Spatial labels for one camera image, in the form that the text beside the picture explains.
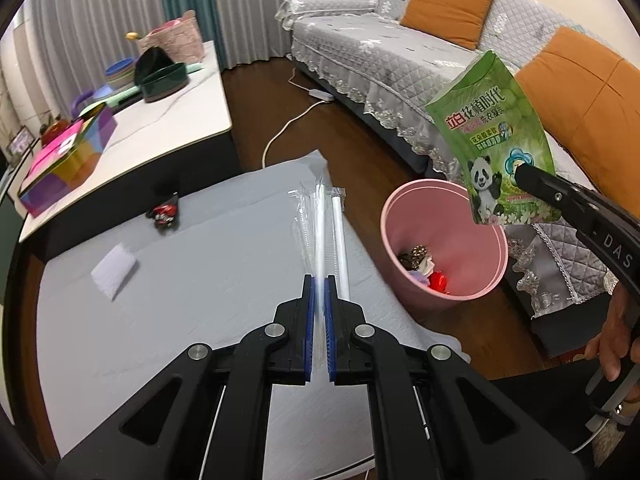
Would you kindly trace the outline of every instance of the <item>orange cushion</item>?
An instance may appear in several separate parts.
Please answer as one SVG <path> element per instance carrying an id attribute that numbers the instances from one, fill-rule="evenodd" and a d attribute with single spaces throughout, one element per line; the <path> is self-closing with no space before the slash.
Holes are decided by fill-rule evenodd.
<path id="1" fill-rule="evenodd" d="M 640 217 L 640 70 L 561 27 L 516 79 L 600 192 Z"/>
<path id="2" fill-rule="evenodd" d="M 475 50 L 492 0 L 410 0 L 400 25 Z"/>

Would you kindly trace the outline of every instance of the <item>white sponge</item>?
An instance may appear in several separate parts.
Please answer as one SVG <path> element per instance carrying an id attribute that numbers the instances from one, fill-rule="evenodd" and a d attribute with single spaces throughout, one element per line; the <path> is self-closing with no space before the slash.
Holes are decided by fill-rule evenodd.
<path id="1" fill-rule="evenodd" d="M 116 245 L 91 271 L 95 285 L 110 301 L 136 264 L 136 257 L 122 244 Z"/>

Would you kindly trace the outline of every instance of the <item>triangular cutout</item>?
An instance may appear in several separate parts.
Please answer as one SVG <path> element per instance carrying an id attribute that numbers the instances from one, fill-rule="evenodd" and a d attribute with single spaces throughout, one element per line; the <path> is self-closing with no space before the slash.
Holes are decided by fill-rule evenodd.
<path id="1" fill-rule="evenodd" d="M 122 425 L 122 433 L 149 446 L 156 444 L 181 384 L 181 378 L 171 379 Z"/>
<path id="2" fill-rule="evenodd" d="M 480 440 L 487 445 L 516 431 L 516 423 L 487 399 L 468 379 L 456 381 Z"/>

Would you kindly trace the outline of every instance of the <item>sofa armrest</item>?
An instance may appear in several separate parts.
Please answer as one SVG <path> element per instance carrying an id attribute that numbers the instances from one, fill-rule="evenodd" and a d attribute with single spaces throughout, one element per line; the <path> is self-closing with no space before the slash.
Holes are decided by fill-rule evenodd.
<path id="1" fill-rule="evenodd" d="M 312 16 L 336 16 L 345 13 L 365 14 L 373 12 L 378 0 L 284 0 L 276 20 L 285 30 L 293 30 L 300 18 Z"/>

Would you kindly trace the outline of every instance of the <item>dark brown floor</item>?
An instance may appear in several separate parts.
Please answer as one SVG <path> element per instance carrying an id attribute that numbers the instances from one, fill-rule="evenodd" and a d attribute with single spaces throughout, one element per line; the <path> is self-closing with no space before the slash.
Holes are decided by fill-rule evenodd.
<path id="1" fill-rule="evenodd" d="M 285 59 L 255 62 L 223 73 L 226 98 L 233 120 L 233 135 L 242 166 L 258 170 L 262 150 L 284 124 L 304 111 L 315 99 L 287 83 L 292 65 Z M 298 75 L 296 82 L 310 87 L 312 81 Z M 380 212 L 389 194 L 415 178 L 409 167 L 372 131 L 338 103 L 320 105 L 292 124 L 272 145 L 268 164 L 321 150 L 329 162 L 332 181 L 347 190 L 345 212 L 373 260 L 382 261 Z M 21 265 L 22 279 L 12 292 L 19 305 L 15 326 L 22 327 L 15 351 L 23 354 L 22 368 L 13 377 L 14 398 L 24 405 L 24 421 L 17 421 L 31 449 L 42 458 L 55 460 L 53 441 L 38 380 L 35 346 L 36 303 L 44 266 L 28 256 Z M 449 333 L 462 342 L 472 366 L 487 378 L 523 374 L 557 364 L 543 358 L 498 287 L 480 300 L 459 304 L 428 320 L 425 326 Z M 369 475 L 375 480 L 375 471 Z"/>

